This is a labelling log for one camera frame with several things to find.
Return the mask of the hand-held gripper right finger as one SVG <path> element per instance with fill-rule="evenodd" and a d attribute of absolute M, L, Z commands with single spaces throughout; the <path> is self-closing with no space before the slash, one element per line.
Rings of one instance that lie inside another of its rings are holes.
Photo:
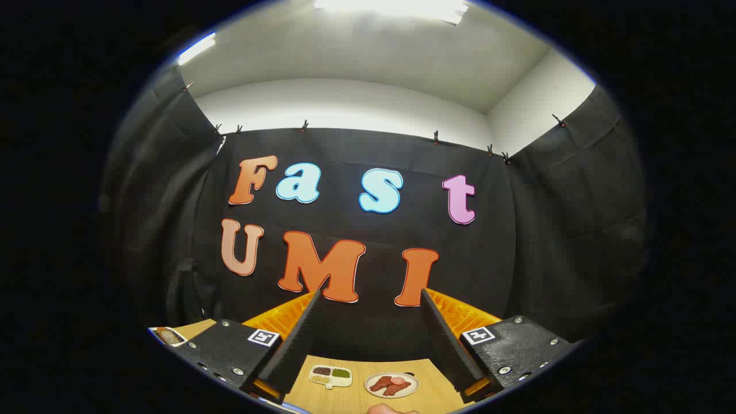
<path fill-rule="evenodd" d="M 550 369 L 578 348 L 526 316 L 494 317 L 433 289 L 420 308 L 429 359 L 463 403 L 477 403 Z"/>

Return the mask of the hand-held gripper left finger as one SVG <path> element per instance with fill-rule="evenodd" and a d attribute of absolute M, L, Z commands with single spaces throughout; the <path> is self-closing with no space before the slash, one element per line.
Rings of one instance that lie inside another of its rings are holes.
<path fill-rule="evenodd" d="M 315 338 L 321 290 L 303 294 L 249 323 L 216 320 L 172 351 L 188 365 L 236 390 L 282 403 Z"/>

